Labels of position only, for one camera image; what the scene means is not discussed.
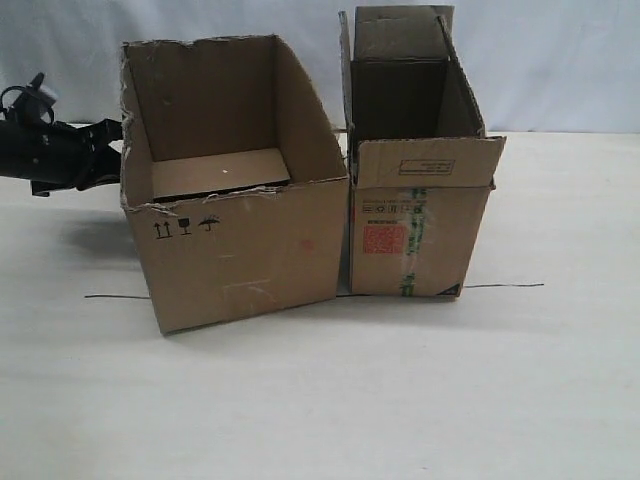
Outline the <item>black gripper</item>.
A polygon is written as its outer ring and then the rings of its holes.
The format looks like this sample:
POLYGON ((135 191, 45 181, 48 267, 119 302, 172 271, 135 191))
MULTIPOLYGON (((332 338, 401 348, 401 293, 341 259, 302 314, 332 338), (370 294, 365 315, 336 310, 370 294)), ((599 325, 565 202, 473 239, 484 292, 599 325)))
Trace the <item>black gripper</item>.
POLYGON ((93 152, 93 147, 122 139, 122 124, 112 119, 78 128, 59 122, 37 127, 31 193, 50 195, 60 190, 88 190, 119 184, 121 154, 115 149, 93 152))

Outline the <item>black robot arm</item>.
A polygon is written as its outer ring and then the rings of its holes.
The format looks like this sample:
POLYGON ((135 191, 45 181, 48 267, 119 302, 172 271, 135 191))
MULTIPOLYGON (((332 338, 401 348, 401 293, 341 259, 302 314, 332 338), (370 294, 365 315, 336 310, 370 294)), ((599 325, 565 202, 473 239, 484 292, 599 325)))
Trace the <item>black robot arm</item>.
POLYGON ((121 124, 110 119, 83 127, 3 120, 1 175, 29 181, 38 197, 118 184, 121 153, 112 144, 122 139, 121 124))

